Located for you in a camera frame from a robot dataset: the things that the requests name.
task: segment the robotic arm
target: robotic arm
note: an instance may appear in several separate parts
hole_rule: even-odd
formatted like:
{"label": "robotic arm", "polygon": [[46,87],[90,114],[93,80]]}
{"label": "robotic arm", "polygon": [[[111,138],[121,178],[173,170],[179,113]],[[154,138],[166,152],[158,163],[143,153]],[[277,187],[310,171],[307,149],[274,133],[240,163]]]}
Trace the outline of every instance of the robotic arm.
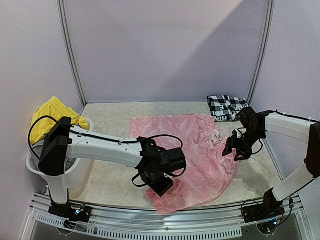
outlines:
{"label": "robotic arm", "polygon": [[[164,195],[173,186],[173,181],[165,174],[179,177],[187,164],[182,146],[166,150],[157,146],[152,139],[156,137],[172,137],[181,142],[170,135],[126,139],[98,134],[71,125],[71,118],[62,117],[44,139],[38,165],[48,182],[51,197],[49,213],[70,221],[88,222],[90,219],[90,207],[69,203],[66,158],[95,159],[135,168],[138,174],[132,178],[132,183],[136,187],[148,185],[159,196]],[[173,174],[181,169],[184,171],[180,175]],[[145,184],[134,183],[139,176]]]}
{"label": "robotic arm", "polygon": [[304,186],[320,176],[320,123],[302,117],[286,116],[276,111],[256,113],[251,107],[246,107],[239,113],[240,121],[246,132],[238,129],[228,138],[223,156],[236,149],[235,161],[247,160],[252,153],[256,141],[265,139],[266,132],[282,134],[307,144],[307,154],[304,163],[280,184],[268,190],[260,206],[243,208],[246,222],[259,221],[276,213],[283,200],[298,192]]}

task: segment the marble-patterned surface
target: marble-patterned surface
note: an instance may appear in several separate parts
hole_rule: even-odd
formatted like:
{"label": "marble-patterned surface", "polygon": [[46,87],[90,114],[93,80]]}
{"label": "marble-patterned surface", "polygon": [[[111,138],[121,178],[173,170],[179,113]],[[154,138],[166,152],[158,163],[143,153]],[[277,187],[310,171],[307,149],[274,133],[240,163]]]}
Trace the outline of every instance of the marble-patterned surface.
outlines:
{"label": "marble-patterned surface", "polygon": [[[94,122],[94,131],[118,137],[129,137],[130,120],[141,116],[171,116],[184,113],[210,115],[206,102],[133,102],[88,104],[83,116]],[[221,131],[228,137],[241,127],[240,122],[220,122]],[[253,151],[260,148],[257,143]],[[88,203],[131,207],[152,207],[145,196],[146,187],[137,188],[131,179],[137,170],[116,163],[94,161],[84,183],[69,190],[71,200]],[[221,197],[210,205],[221,205],[260,198],[280,182],[273,161],[264,147],[251,159],[241,161],[239,168]]]}

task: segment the folded plaid garment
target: folded plaid garment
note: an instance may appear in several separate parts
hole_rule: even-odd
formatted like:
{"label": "folded plaid garment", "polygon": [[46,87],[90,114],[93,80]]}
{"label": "folded plaid garment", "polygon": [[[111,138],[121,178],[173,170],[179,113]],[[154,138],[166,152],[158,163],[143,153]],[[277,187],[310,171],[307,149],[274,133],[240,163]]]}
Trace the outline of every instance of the folded plaid garment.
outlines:
{"label": "folded plaid garment", "polygon": [[246,99],[226,95],[208,96],[207,103],[215,122],[236,121],[241,109],[248,107]]}

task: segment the pink patterned fabric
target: pink patterned fabric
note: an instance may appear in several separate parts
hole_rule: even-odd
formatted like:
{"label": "pink patterned fabric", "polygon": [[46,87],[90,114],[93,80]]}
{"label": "pink patterned fabric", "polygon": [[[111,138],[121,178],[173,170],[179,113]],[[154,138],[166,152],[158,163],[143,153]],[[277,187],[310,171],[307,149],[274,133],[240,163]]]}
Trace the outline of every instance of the pink patterned fabric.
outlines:
{"label": "pink patterned fabric", "polygon": [[[212,116],[182,114],[175,116],[146,116],[131,119],[130,136],[151,137],[170,134],[183,141],[187,169],[181,177],[172,177],[173,187],[162,197],[151,188],[146,192],[153,206],[161,213],[172,213],[216,200],[227,188],[238,168],[235,152],[222,156],[226,137],[220,132]],[[154,139],[166,149],[180,146],[169,137]]]}

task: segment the yellow cloth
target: yellow cloth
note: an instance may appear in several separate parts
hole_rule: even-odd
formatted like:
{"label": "yellow cloth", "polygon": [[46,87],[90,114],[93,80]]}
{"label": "yellow cloth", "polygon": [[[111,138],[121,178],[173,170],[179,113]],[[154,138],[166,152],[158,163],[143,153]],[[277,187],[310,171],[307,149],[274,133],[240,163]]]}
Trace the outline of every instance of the yellow cloth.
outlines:
{"label": "yellow cloth", "polygon": [[[89,124],[86,122],[83,116],[79,116],[78,113],[73,111],[71,107],[66,107],[59,98],[53,96],[48,102],[44,103],[40,108],[38,108],[32,117],[32,124],[40,117],[49,115],[53,117],[55,120],[59,121],[62,117],[70,117],[72,118],[72,124],[78,124],[81,128],[88,130]],[[40,141],[45,134],[47,134],[56,123],[49,119],[44,118],[40,120],[33,128],[30,141],[32,144]]]}

